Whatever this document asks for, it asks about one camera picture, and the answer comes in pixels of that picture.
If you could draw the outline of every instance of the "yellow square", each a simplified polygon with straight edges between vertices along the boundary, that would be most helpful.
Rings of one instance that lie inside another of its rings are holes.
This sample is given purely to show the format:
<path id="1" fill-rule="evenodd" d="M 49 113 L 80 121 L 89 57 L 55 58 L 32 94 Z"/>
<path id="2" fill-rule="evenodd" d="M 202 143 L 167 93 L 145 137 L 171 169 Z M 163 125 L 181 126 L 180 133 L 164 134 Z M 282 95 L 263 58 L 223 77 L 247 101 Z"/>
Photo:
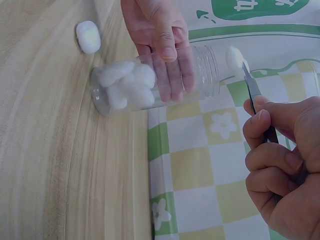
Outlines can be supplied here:
<path id="1" fill-rule="evenodd" d="M 201 114 L 199 102 L 178 104 L 166 108 L 166 120 L 191 118 Z"/>
<path id="2" fill-rule="evenodd" d="M 180 240 L 225 240 L 223 226 L 216 226 L 209 229 L 179 233 Z"/>
<path id="3" fill-rule="evenodd" d="M 245 181 L 219 185 L 215 190 L 225 224 L 259 214 L 248 194 Z"/>
<path id="4" fill-rule="evenodd" d="M 313 73 L 315 72 L 315 66 L 311 61 L 300 61 L 296 64 L 296 67 L 301 73 Z"/>
<path id="5" fill-rule="evenodd" d="M 289 102 L 300 102 L 307 98 L 302 74 L 286 74 L 281 76 Z"/>
<path id="6" fill-rule="evenodd" d="M 203 114 L 209 145 L 242 142 L 242 128 L 235 108 L 220 109 Z"/>
<path id="7" fill-rule="evenodd" d="M 170 157 L 174 191 L 214 185 L 208 147 L 171 153 Z"/>

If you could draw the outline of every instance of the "clear plastic bottle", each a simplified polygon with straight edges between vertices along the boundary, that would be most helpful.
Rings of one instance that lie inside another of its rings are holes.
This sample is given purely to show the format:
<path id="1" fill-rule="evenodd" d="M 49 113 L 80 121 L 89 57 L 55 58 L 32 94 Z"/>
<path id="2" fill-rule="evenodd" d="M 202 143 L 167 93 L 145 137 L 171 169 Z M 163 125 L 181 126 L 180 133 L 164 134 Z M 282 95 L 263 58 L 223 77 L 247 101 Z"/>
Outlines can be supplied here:
<path id="1" fill-rule="evenodd" d="M 103 116 L 199 101 L 219 94 L 218 68 L 227 70 L 226 60 L 210 46 L 179 48 L 171 63 L 151 53 L 94 68 L 91 95 Z"/>

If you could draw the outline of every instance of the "cotton ball in tweezers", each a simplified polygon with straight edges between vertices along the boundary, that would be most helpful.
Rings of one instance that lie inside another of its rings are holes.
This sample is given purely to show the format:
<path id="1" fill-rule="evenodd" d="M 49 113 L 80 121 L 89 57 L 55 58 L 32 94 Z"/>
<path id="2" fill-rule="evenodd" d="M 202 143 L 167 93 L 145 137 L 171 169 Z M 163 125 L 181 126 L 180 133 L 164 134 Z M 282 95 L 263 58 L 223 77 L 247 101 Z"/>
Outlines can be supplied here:
<path id="1" fill-rule="evenodd" d="M 85 54 L 94 54 L 101 47 L 98 27 L 92 21 L 79 23 L 75 29 L 79 46 Z"/>
<path id="2" fill-rule="evenodd" d="M 225 60 L 232 73 L 239 79 L 243 79 L 246 75 L 243 70 L 243 63 L 250 72 L 248 62 L 244 59 L 240 50 L 233 46 L 230 46 L 226 51 Z"/>
<path id="3" fill-rule="evenodd" d="M 103 88 L 110 87 L 126 75 L 132 74 L 135 64 L 132 61 L 118 61 L 107 65 L 99 75 L 99 82 Z"/>
<path id="4" fill-rule="evenodd" d="M 133 70 L 134 81 L 146 85 L 152 89 L 155 86 L 156 75 L 154 70 L 147 64 L 138 64 Z"/>
<path id="5" fill-rule="evenodd" d="M 123 90 L 114 84 L 106 88 L 110 107 L 114 110 L 125 109 L 128 105 L 128 100 Z"/>

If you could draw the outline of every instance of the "fingernail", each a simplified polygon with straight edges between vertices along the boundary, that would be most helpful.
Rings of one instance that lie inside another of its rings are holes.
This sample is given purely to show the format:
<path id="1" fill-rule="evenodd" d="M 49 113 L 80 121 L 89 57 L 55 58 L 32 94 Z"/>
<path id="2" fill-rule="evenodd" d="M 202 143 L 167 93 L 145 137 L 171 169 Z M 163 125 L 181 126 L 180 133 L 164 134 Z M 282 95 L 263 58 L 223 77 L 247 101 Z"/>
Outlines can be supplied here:
<path id="1" fill-rule="evenodd" d="M 257 122 L 260 121 L 262 112 L 263 112 L 263 110 L 259 111 L 256 115 L 254 115 L 254 116 L 252 117 L 251 122 L 252 122 L 253 124 L 256 124 Z"/>
<path id="2" fill-rule="evenodd" d="M 174 59 L 176 57 L 175 51 L 170 47 L 165 47 L 162 50 L 162 57 L 164 59 Z"/>
<path id="3" fill-rule="evenodd" d="M 254 99 L 254 104 L 255 105 L 263 105 L 263 104 L 266 104 L 270 102 L 268 98 L 266 98 L 265 96 L 257 96 L 255 99 Z"/>
<path id="4" fill-rule="evenodd" d="M 292 192 L 292 191 L 294 191 L 294 190 L 296 190 L 296 189 L 298 188 L 298 185 L 295 184 L 295 183 L 292 182 L 292 181 L 289 181 L 288 187 L 289 187 L 290 192 Z"/>
<path id="5" fill-rule="evenodd" d="M 291 152 L 285 154 L 284 161 L 294 170 L 298 170 L 303 163 L 300 157 Z"/>

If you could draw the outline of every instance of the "bottle bottom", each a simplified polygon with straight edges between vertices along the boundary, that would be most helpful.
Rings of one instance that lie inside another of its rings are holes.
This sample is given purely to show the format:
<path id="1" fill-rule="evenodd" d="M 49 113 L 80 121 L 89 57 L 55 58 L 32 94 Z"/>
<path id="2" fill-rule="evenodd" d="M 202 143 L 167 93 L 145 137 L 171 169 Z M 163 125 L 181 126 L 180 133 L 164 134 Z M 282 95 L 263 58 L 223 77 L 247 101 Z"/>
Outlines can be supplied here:
<path id="1" fill-rule="evenodd" d="M 98 112 L 106 117 L 111 108 L 108 100 L 107 91 L 99 83 L 99 68 L 95 67 L 90 74 L 89 85 L 91 91 L 91 97 L 95 108 Z"/>

